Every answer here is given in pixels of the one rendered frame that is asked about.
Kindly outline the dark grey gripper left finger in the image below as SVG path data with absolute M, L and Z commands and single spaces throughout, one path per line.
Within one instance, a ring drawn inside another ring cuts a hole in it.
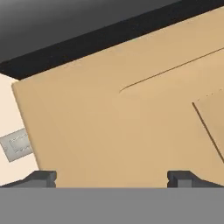
M 3 188 L 45 188 L 55 187 L 56 171 L 34 171 L 24 179 L 3 185 Z

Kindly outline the tan wooden cabinet run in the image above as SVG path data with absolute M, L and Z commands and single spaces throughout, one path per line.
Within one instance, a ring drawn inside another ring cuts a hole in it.
M 224 6 L 14 83 L 38 167 L 59 187 L 224 185 Z

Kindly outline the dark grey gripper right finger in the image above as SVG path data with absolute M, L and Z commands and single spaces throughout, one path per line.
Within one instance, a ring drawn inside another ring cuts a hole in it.
M 203 188 L 203 187 L 221 187 L 214 182 L 209 182 L 207 180 L 201 179 L 191 171 L 168 171 L 168 187 L 177 187 L 177 188 Z

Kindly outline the grey wall socket plate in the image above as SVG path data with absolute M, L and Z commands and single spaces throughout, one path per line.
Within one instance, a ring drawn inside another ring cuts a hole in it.
M 32 153 L 32 146 L 25 129 L 20 129 L 0 137 L 0 145 L 9 162 Z

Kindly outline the black worktop slab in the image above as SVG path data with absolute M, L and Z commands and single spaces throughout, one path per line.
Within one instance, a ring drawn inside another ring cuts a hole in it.
M 22 80 L 222 6 L 224 0 L 177 0 L 139 16 L 1 62 L 0 73 Z

